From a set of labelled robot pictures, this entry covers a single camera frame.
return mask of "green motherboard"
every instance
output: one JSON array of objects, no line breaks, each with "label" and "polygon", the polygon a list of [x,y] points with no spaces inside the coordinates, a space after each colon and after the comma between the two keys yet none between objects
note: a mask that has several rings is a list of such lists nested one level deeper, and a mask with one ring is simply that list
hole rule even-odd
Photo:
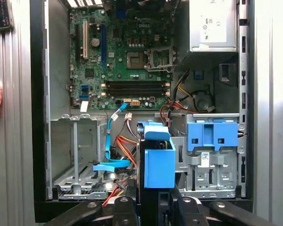
[{"label": "green motherboard", "polygon": [[70,10],[72,108],[159,109],[170,95],[175,52],[171,12]]}]

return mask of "blue pcie slot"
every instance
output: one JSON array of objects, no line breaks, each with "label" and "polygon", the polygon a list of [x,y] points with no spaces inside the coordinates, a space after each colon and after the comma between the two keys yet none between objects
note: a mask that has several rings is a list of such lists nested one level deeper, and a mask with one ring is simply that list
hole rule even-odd
[{"label": "blue pcie slot", "polygon": [[88,95],[80,95],[79,98],[80,98],[80,100],[89,100]]},{"label": "blue pcie slot", "polygon": [[101,42],[100,42],[100,51],[101,51],[101,60],[102,60],[102,65],[103,68],[106,68],[106,26],[104,24],[100,25],[100,37],[101,37]]}]

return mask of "metal panel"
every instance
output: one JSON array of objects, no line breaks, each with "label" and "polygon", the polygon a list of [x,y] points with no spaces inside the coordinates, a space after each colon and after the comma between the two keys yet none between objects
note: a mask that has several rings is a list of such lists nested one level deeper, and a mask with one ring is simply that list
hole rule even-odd
[{"label": "metal panel", "polygon": [[15,28],[0,34],[0,226],[34,225],[29,0],[12,1]]},{"label": "metal panel", "polygon": [[254,1],[254,22],[255,213],[283,226],[283,0]]}]

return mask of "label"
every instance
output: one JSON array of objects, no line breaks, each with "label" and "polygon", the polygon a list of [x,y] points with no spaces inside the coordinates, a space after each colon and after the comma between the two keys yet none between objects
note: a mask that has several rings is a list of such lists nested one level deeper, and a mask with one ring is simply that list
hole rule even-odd
[{"label": "label", "polygon": [[82,101],[80,112],[87,112],[89,101]]},{"label": "label", "polygon": [[118,115],[114,113],[111,118],[113,119],[113,121],[115,121],[118,118]]},{"label": "label", "polygon": [[209,46],[204,45],[204,44],[199,44],[200,49],[208,50]]},{"label": "label", "polygon": [[200,167],[209,167],[209,152],[201,152],[201,165]]},{"label": "label", "polygon": [[203,0],[200,15],[200,41],[226,42],[227,7],[224,0]]}]

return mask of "pci slot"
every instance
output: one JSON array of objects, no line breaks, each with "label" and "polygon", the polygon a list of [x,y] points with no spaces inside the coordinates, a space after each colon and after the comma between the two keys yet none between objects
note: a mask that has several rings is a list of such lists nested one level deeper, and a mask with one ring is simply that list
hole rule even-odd
[{"label": "pci slot", "polygon": [[80,47],[80,26],[78,24],[75,25],[75,61],[76,64],[80,64],[81,57],[81,47]]},{"label": "pci slot", "polygon": [[88,59],[88,41],[89,41],[89,25],[87,21],[83,22],[83,58]]},{"label": "pci slot", "polygon": [[106,53],[107,53],[107,47],[106,47],[106,26],[104,24],[100,25],[100,53],[101,53],[101,61],[102,66],[106,68]]},{"label": "pci slot", "polygon": [[111,96],[162,96],[167,92],[163,81],[107,81],[106,88]]}]

